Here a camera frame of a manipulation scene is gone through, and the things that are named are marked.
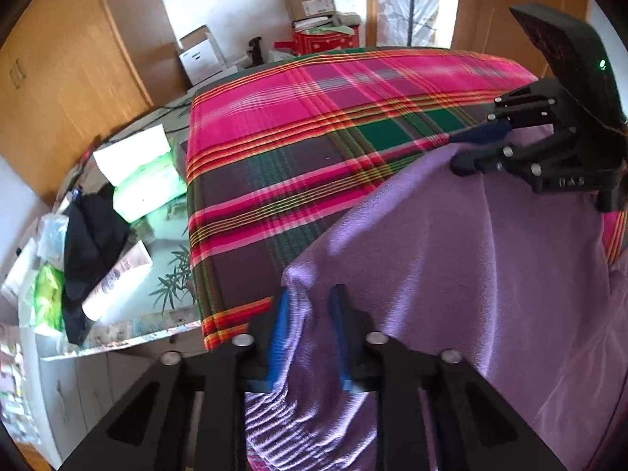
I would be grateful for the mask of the white folding table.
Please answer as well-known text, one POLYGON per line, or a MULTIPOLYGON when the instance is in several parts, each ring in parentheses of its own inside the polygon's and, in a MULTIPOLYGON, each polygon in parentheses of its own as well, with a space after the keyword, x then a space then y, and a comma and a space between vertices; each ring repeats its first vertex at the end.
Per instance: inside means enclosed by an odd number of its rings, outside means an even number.
POLYGON ((120 257, 138 241, 146 246, 153 267, 126 301, 99 321, 91 322, 83 345, 72 345, 65 327, 60 335, 36 335, 36 350, 41 360, 61 360, 122 350, 169 338, 200 325, 196 294, 190 272, 190 246, 184 159, 188 116, 192 99, 185 96, 159 108, 107 139, 88 153, 86 159, 69 172, 52 214, 37 220, 33 237, 20 254, 30 270, 49 264, 64 274, 64 249, 69 218, 67 208, 81 195, 95 194, 109 182, 100 172, 94 152, 141 130, 161 124, 170 151, 142 166, 114 186, 113 207, 130 225, 128 240, 120 257))

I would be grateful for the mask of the white paper stack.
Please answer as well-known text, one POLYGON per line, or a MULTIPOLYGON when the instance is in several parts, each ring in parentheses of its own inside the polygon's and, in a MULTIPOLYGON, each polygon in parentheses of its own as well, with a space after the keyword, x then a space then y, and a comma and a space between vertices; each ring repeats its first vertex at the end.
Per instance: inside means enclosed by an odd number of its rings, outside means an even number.
POLYGON ((137 169, 169 151, 164 126, 159 124, 96 150, 94 159, 106 179, 118 186, 137 169))

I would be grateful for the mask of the cardboard box with label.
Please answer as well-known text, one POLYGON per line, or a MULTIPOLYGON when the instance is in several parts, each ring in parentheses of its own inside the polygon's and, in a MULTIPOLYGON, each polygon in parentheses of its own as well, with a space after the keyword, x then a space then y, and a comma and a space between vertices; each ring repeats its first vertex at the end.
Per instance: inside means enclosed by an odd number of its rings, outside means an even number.
POLYGON ((334 0, 283 0, 290 21, 331 16, 336 12, 334 0))

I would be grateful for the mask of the black spray bottle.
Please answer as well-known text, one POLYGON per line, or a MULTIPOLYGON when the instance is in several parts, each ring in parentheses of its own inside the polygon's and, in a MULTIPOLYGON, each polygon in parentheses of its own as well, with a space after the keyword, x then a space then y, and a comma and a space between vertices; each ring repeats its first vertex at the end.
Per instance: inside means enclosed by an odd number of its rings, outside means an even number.
POLYGON ((256 36, 250 39, 250 41, 248 42, 247 54, 249 55, 251 61, 250 68, 261 66, 264 64, 261 41, 262 37, 256 36))

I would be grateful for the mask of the white small box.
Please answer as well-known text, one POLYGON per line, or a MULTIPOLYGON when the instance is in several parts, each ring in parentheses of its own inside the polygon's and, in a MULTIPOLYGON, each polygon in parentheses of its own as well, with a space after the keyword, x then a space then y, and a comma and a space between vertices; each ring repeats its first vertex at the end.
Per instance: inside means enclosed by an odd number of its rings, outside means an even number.
POLYGON ((226 68, 224 54, 206 24, 179 39, 179 59, 190 79, 197 85, 226 68))

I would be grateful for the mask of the purple fleece garment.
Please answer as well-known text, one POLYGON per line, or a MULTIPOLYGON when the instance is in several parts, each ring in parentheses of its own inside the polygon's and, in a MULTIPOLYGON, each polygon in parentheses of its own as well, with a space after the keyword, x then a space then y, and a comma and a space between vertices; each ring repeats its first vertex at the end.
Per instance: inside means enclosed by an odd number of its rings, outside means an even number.
POLYGON ((584 192, 503 172, 457 177, 430 151, 287 266, 276 391, 248 396, 247 441, 274 470, 370 470, 376 401, 346 392, 333 286, 408 348, 460 351, 571 470, 627 411, 627 223, 584 192))

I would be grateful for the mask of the wooden wardrobe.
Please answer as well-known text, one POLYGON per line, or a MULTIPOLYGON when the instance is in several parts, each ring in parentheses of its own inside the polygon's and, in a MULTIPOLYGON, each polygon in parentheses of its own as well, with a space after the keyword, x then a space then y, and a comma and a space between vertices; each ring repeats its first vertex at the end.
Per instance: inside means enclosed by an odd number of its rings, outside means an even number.
POLYGON ((31 0, 1 47, 1 155, 51 204, 89 146, 189 86, 163 0, 31 0))

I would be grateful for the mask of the white tube bottle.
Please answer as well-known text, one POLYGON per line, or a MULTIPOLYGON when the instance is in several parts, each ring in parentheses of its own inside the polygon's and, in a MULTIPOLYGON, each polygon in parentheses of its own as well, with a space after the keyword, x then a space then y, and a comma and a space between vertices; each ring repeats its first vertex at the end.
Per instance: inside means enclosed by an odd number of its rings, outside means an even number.
POLYGON ((100 282, 82 302, 82 312, 88 320, 99 321, 133 291, 153 267, 153 260, 142 241, 138 241, 113 268, 103 276, 100 282))

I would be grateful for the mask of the black cloth on table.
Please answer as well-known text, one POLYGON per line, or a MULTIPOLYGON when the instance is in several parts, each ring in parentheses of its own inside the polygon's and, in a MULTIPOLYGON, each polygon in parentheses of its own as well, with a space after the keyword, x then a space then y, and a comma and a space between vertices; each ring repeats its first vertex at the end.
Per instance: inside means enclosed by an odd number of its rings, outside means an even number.
POLYGON ((117 263, 130 225, 113 207, 114 186, 81 195, 67 208, 62 315, 68 341, 83 345, 91 329, 82 303, 117 263))

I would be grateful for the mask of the curtain with cartoon prints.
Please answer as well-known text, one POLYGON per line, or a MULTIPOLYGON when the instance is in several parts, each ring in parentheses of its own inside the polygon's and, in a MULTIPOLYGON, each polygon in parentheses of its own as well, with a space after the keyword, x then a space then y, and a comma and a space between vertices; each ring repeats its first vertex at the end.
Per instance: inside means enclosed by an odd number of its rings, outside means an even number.
POLYGON ((378 0, 378 47, 435 45, 438 0, 378 0))

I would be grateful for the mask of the green tissue pack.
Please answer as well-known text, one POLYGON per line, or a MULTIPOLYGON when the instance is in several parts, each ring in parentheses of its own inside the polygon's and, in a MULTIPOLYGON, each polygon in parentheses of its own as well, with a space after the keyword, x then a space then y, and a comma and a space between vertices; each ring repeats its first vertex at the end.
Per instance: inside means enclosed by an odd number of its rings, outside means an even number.
POLYGON ((19 325, 55 337, 64 330, 62 293, 64 274, 49 264, 30 270, 20 288, 19 325))

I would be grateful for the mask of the pink plaid bed cover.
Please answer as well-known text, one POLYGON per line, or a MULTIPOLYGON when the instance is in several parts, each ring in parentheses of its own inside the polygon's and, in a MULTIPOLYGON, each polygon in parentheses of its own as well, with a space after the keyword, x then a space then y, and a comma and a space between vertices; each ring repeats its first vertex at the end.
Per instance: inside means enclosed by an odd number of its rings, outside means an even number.
POLYGON ((190 112, 190 268, 205 346, 244 333, 320 236, 494 99, 514 61, 430 48, 332 51, 223 79, 190 112))

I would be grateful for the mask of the wooden door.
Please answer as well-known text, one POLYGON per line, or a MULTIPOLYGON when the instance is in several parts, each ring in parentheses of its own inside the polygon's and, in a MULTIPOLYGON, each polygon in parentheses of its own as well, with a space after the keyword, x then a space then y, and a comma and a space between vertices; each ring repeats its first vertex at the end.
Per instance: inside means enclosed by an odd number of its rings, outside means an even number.
POLYGON ((550 77, 543 54, 510 12, 512 5, 527 2, 543 3, 581 20, 588 17, 589 0, 459 0, 451 46, 511 58, 539 78, 550 77))

